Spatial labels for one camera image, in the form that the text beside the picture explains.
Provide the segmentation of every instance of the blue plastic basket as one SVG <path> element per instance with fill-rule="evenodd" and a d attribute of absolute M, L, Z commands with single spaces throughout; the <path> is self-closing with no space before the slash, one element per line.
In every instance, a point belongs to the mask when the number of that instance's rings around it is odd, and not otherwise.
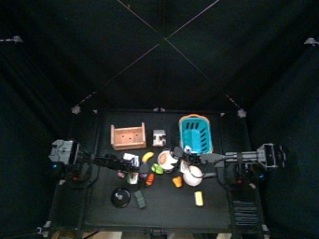
<path fill-rule="evenodd" d="M 181 147 L 191 147 L 193 153 L 201 155 L 214 151 L 210 121 L 193 114 L 179 120 Z"/>

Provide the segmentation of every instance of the banana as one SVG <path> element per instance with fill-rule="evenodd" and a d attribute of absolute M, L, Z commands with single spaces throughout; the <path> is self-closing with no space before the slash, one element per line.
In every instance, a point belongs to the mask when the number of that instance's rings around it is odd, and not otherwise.
<path fill-rule="evenodd" d="M 154 152 L 147 152 L 147 153 L 143 155 L 142 162 L 147 162 L 154 156 L 155 156 L 155 153 L 154 153 Z"/>

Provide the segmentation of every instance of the white cup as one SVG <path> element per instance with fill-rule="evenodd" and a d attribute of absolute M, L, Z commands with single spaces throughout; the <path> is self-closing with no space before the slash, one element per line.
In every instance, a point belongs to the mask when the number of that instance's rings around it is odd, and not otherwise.
<path fill-rule="evenodd" d="M 163 168 L 166 173 L 171 173 L 174 171 L 175 165 L 179 160 L 177 160 L 173 155 L 170 150 L 165 150 L 158 157 L 158 162 L 159 166 Z"/>
<path fill-rule="evenodd" d="M 191 165 L 189 169 L 190 170 L 183 174 L 183 179 L 190 186 L 195 187 L 203 180 L 203 173 L 194 165 Z"/>

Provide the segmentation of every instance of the red object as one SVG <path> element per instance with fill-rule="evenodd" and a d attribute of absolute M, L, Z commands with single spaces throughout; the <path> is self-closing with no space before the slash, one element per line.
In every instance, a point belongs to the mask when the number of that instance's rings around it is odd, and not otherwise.
<path fill-rule="evenodd" d="M 149 177 L 146 178 L 146 186 L 151 187 L 155 181 L 155 174 L 150 174 Z"/>

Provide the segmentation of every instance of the wooden crate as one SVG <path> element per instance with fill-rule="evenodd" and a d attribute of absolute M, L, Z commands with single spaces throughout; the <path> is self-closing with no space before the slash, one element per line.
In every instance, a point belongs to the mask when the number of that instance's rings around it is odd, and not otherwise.
<path fill-rule="evenodd" d="M 141 127 L 119 129 L 111 125 L 111 145 L 115 150 L 146 148 L 145 123 Z"/>

